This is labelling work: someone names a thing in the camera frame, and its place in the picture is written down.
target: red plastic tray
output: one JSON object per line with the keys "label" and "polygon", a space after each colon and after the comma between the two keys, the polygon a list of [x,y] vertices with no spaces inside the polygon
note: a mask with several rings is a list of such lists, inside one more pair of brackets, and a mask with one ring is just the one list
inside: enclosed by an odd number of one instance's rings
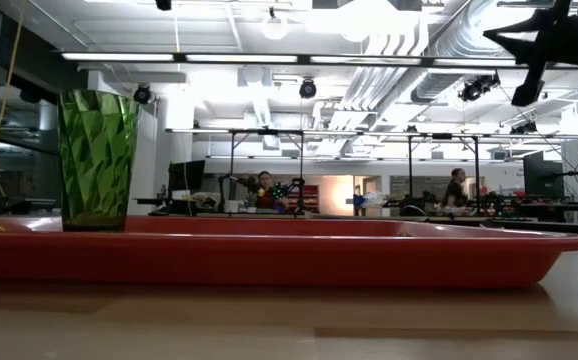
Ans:
{"label": "red plastic tray", "polygon": [[0,279],[505,288],[540,281],[578,235],[397,221],[130,217],[125,233],[0,218]]}

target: green glass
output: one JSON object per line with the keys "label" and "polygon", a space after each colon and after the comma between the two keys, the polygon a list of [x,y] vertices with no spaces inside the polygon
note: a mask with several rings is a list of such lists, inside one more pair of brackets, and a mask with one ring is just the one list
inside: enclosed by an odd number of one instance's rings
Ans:
{"label": "green glass", "polygon": [[95,90],[60,95],[64,231],[123,231],[140,107]]}

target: table surface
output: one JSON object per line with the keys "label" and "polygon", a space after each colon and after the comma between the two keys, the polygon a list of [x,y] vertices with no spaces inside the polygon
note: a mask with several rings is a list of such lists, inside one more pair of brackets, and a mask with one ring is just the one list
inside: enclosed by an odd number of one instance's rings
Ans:
{"label": "table surface", "polygon": [[0,359],[578,359],[578,252],[517,291],[0,283]]}

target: ceiling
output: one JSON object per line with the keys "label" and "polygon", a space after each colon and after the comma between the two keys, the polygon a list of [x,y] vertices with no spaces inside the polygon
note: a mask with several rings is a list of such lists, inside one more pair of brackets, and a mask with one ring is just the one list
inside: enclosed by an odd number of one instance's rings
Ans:
{"label": "ceiling", "polygon": [[[386,0],[354,0],[336,10],[313,9],[310,0],[174,1],[174,10],[170,12],[157,10],[153,3],[151,0],[29,0],[24,25],[63,51],[292,54],[368,54],[374,51],[372,44],[379,42],[376,40],[378,37],[370,36],[360,42],[350,40],[364,36],[363,26],[379,32],[384,30],[381,26],[386,24],[388,30],[384,31],[394,32],[396,30],[393,29],[398,28],[401,40],[405,39],[394,49],[404,48],[403,44],[407,43],[411,50],[406,49],[405,55],[419,55],[419,52],[414,53],[415,45],[409,44],[406,39],[415,38],[416,44],[426,45],[429,36],[439,29],[443,34],[441,36],[459,36],[459,31],[464,30],[458,28],[464,22],[460,17],[456,17],[458,20],[446,28],[442,28],[442,25],[452,18],[465,0],[448,0],[444,4],[440,1],[429,1],[423,4],[423,15],[397,11]],[[0,9],[17,18],[21,4],[22,1],[0,0]],[[484,53],[484,56],[505,55],[500,49],[493,49],[492,43],[483,42],[480,30],[484,29],[486,24],[513,23],[532,13],[527,9],[517,12],[519,10],[496,8],[495,4],[495,0],[472,0],[467,8],[468,15],[473,15],[479,7],[489,6],[488,12],[483,13],[481,18],[467,29],[477,33],[472,36],[472,42],[477,41],[489,49],[490,52]],[[274,6],[278,18],[287,22],[287,33],[282,39],[269,38],[282,32],[280,20],[269,20],[269,6]],[[264,23],[268,20],[271,24],[267,28]],[[413,31],[412,37],[409,37],[410,31]],[[394,49],[390,50],[390,54],[400,51]],[[476,50],[478,49],[474,50],[475,54],[481,54]],[[433,51],[435,50],[427,49],[427,53],[431,52],[431,55],[434,55]],[[135,88],[136,83],[149,73],[185,73],[187,86],[193,89],[196,120],[199,120],[201,125],[223,127],[232,127],[229,126],[229,121],[237,121],[243,118],[243,114],[254,112],[256,99],[252,99],[246,86],[238,86],[239,68],[241,66],[175,64],[115,64],[113,67],[98,67],[106,72],[105,79],[127,76],[135,79],[132,82],[119,81],[125,88]],[[350,87],[355,81],[366,78],[366,74],[361,74],[362,69],[357,67],[266,68],[270,69],[274,79],[283,79],[273,80],[271,86],[265,89],[265,98],[272,114],[311,115],[315,104],[344,101],[350,96]],[[532,117],[544,129],[551,126],[551,131],[558,126],[563,109],[571,107],[578,99],[578,71],[548,71],[544,76],[546,98],[530,109],[512,107],[509,105],[509,96],[513,95],[515,87],[524,80],[525,71],[506,70],[499,72],[502,82],[500,88],[493,89],[467,106],[457,101],[456,95],[464,81],[473,78],[477,72],[456,77],[455,82],[443,87],[429,104],[412,104],[407,98],[411,90],[404,84],[404,80],[411,73],[403,70],[402,74],[394,77],[393,84],[386,87],[388,91],[381,95],[380,105],[364,109],[368,116],[372,111],[378,112],[378,122],[374,125],[379,125],[386,131],[402,131],[405,125],[414,124],[419,130],[427,128],[429,131],[459,132],[467,129],[484,132],[483,129],[495,131],[501,124],[514,124],[525,117]],[[377,88],[381,84],[381,78],[389,73],[374,74],[371,83]],[[294,76],[295,80],[287,80],[287,75]],[[298,95],[303,77],[314,78],[318,85],[315,98],[304,100]],[[367,91],[370,91],[371,86],[367,86]],[[339,128],[346,126],[348,129],[351,119],[347,118],[343,122]]]}

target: man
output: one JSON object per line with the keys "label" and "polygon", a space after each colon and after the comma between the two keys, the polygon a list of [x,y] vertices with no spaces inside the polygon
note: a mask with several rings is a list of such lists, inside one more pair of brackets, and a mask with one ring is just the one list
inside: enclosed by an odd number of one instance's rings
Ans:
{"label": "man", "polygon": [[273,197],[273,181],[268,171],[258,174],[258,185],[260,186],[260,191],[256,199],[256,208],[274,209],[280,213],[287,211],[287,208],[289,208],[287,199],[274,199]]}
{"label": "man", "polygon": [[464,192],[462,190],[462,183],[465,182],[465,179],[466,175],[463,169],[457,168],[451,171],[451,181],[442,200],[442,207],[446,213],[454,215],[465,213]]}

